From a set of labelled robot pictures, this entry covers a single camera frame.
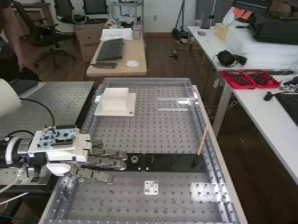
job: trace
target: white box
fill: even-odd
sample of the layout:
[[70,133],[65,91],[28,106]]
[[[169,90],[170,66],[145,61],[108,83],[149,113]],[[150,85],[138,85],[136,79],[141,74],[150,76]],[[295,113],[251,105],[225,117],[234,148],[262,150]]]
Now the white box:
[[102,111],[128,111],[128,88],[106,88],[101,97]]

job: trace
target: monitor screen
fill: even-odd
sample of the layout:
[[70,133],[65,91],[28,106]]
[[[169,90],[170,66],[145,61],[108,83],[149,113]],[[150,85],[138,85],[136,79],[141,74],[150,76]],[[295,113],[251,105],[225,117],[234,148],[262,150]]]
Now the monitor screen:
[[251,11],[267,10],[273,0],[235,0],[234,6]]

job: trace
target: red tray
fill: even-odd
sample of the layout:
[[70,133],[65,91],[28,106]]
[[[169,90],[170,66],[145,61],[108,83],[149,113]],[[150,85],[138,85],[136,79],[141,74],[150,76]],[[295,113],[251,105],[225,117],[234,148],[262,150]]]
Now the red tray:
[[237,70],[226,70],[221,75],[233,89],[254,89],[255,83],[245,72]]
[[245,70],[249,78],[254,81],[255,87],[259,89],[273,89],[279,87],[279,82],[273,76],[262,70]]

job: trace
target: office chair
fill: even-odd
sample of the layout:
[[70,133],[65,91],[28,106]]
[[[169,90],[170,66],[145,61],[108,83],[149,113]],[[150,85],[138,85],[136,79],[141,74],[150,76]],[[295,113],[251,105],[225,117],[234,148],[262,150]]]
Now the office chair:
[[57,63],[56,63],[56,55],[64,55],[64,56],[69,56],[73,60],[76,60],[74,56],[72,56],[65,50],[54,50],[53,46],[56,48],[58,48],[58,42],[60,41],[65,41],[69,40],[70,38],[73,38],[73,35],[66,35],[61,32],[58,32],[54,27],[57,26],[57,24],[54,25],[41,25],[41,26],[36,26],[29,15],[27,14],[27,11],[21,5],[20,2],[17,1],[12,1],[13,6],[29,28],[29,32],[31,34],[25,36],[25,39],[29,41],[29,43],[32,44],[32,46],[35,47],[48,47],[49,51],[42,53],[40,58],[33,62],[35,67],[38,67],[38,63],[48,59],[49,57],[52,57],[53,59],[53,67],[57,68]]
[[108,14],[106,0],[84,0],[82,8],[86,15]]
[[82,15],[74,15],[74,8],[70,0],[53,0],[56,9],[56,18],[62,23],[84,23],[89,18]]

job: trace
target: keyboard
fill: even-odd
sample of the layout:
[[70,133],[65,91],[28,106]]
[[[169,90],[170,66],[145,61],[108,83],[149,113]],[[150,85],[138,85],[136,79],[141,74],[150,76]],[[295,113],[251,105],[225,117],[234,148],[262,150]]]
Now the keyboard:
[[298,94],[275,94],[275,97],[286,110],[289,116],[298,126]]
[[9,82],[12,89],[15,90],[17,95],[21,95],[25,91],[28,91],[31,88],[37,86],[38,82],[33,80],[20,80],[15,79]]
[[122,58],[124,39],[108,40],[102,43],[97,61],[114,60]]

